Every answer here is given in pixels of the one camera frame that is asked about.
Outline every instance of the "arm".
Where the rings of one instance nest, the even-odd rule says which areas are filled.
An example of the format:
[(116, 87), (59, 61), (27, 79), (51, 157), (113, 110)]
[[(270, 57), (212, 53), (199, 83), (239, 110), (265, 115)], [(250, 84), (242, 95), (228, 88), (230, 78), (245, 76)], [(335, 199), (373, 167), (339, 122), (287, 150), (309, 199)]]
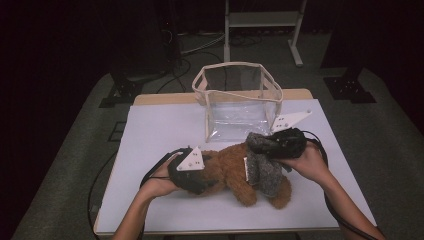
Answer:
[(151, 201), (178, 189), (171, 181), (160, 179), (160, 177), (168, 177), (167, 167), (171, 160), (165, 162), (152, 175), (156, 178), (149, 179), (137, 192), (112, 239), (137, 239), (143, 228)]
[[(382, 233), (359, 210), (333, 176), (325, 165), (318, 148), (313, 143), (308, 142), (305, 152), (298, 159), (279, 161), (294, 168), (305, 178), (319, 184), (335, 211), (351, 225), (379, 240), (385, 239)], [(346, 239), (363, 239), (343, 226), (341, 226), (341, 230)]]

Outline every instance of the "person's right hand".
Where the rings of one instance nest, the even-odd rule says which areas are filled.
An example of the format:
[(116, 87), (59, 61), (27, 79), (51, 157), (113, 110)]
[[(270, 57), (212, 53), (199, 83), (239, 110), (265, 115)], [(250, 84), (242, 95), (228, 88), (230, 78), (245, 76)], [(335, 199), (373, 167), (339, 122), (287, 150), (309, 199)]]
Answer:
[(305, 151), (299, 158), (279, 159), (277, 161), (295, 169), (303, 177), (318, 184), (322, 184), (323, 181), (332, 176), (318, 147), (311, 142), (307, 142)]

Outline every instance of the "brown teddy bear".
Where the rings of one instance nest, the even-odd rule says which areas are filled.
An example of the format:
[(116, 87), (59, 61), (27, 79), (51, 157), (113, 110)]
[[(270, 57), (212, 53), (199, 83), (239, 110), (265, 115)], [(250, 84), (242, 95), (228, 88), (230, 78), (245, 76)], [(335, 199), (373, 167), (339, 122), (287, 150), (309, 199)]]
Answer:
[(209, 195), (229, 187), (245, 206), (256, 203), (260, 190), (277, 209), (290, 201), (291, 184), (282, 174), (282, 165), (255, 154), (251, 147), (257, 143), (257, 134), (250, 133), (246, 142), (229, 146), (221, 151), (202, 151), (205, 168), (200, 178), (214, 182), (201, 195)]

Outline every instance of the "teddy bear leg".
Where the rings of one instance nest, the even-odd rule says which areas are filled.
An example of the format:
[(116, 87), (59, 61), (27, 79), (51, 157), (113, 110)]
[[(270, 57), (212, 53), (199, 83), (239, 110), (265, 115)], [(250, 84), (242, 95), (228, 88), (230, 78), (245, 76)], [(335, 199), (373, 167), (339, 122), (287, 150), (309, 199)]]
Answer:
[(268, 200), (276, 209), (282, 209), (290, 202), (291, 192), (292, 189), (290, 181), (286, 176), (283, 176), (277, 196), (268, 198)]
[(234, 196), (246, 207), (256, 203), (256, 190), (242, 178), (227, 179), (227, 186), (233, 191)]

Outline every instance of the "white board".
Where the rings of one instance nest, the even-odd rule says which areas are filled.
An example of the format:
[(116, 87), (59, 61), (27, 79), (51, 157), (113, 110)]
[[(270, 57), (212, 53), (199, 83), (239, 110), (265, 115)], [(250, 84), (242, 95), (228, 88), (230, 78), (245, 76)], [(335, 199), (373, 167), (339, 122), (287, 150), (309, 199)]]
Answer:
[[(318, 100), (285, 100), (283, 114), (312, 110), (296, 125), (316, 134), (328, 154), (330, 170), (361, 211), (374, 217), (346, 162)], [(221, 150), (234, 142), (205, 143), (205, 109), (199, 104), (132, 106), (119, 153), (96, 220), (97, 234), (115, 232), (138, 191), (143, 176), (168, 152), (182, 147)], [(292, 199), (277, 210), (258, 191), (258, 202), (244, 207), (224, 190), (209, 197), (185, 191), (155, 199), (148, 210), (145, 233), (211, 233), (231, 231), (314, 230), (338, 227), (325, 206), (323, 191), (296, 171), (283, 173), (292, 184)]]

